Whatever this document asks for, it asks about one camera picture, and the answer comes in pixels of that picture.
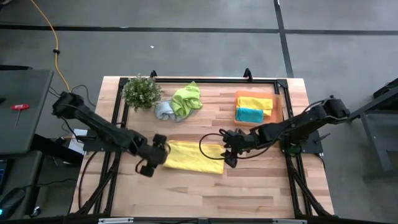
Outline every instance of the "cyan towel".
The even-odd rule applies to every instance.
[[[264,113],[262,110],[236,108],[236,120],[244,122],[262,123],[264,120]]]

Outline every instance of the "grey concrete floor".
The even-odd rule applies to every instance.
[[[37,0],[55,25],[126,27],[212,27],[277,29],[273,0]],[[395,0],[280,0],[286,29],[398,30]],[[2,24],[45,25],[30,1],[15,0],[0,12]],[[0,30],[0,64],[52,69],[54,39],[49,31]],[[87,85],[97,100],[105,75],[149,74],[287,77],[279,34],[178,32],[57,32],[59,66],[71,86]],[[304,78],[310,101],[335,95],[351,110],[397,78],[398,35],[287,35],[295,78]],[[52,87],[65,89],[55,77]],[[85,95],[83,89],[77,90]],[[54,138],[63,131],[50,114],[49,95],[37,132]],[[84,128],[71,122],[74,128]],[[325,126],[326,175],[335,213],[343,218],[398,222],[398,183],[365,184],[378,169],[361,123]],[[77,175],[63,167],[54,175]],[[67,213],[73,187],[48,187],[42,215]]]

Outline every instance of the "yellow towel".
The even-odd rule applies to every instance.
[[[198,172],[209,172],[222,174],[224,172],[224,160],[212,160],[206,158],[199,151],[199,143],[169,141],[171,152],[163,164],[165,167],[193,170]],[[215,158],[220,158],[220,154],[225,152],[223,146],[215,144],[202,144],[203,152]]]
[[[238,107],[263,110],[264,116],[271,116],[272,99],[262,99],[248,96],[238,97]]]

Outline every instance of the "green plant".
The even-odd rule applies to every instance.
[[[156,84],[153,78],[136,77],[130,78],[123,88],[123,98],[125,102],[134,107],[149,109],[156,105],[162,98],[163,91],[161,87]]]

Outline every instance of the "wooden tabletop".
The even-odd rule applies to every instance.
[[[104,77],[96,113],[111,121],[120,77]],[[307,105],[304,80],[287,79],[294,114]],[[168,100],[186,83],[161,83]],[[129,110],[127,128],[142,133],[150,141],[155,133],[168,139],[198,142],[207,133],[220,128],[236,129],[233,123],[234,94],[237,90],[274,92],[268,84],[199,83],[203,108],[181,123],[160,121],[153,112]],[[123,106],[118,119],[121,119]],[[208,142],[222,144],[217,136]],[[82,168],[89,156],[85,156]],[[104,153],[97,153],[87,168],[82,184],[82,203],[98,185]],[[326,211],[333,213],[328,183],[321,160],[309,154],[302,155],[308,188]],[[135,173],[140,158],[124,153],[119,166],[112,216],[125,217],[213,217],[213,218],[293,218],[292,199],[284,155],[275,144],[262,156],[238,161],[235,169],[225,165],[224,174],[205,174],[187,170],[156,168],[152,178]],[[77,189],[71,212],[78,210]],[[304,212],[301,190],[298,190],[300,208]],[[106,204],[108,188],[104,191],[102,209]]]

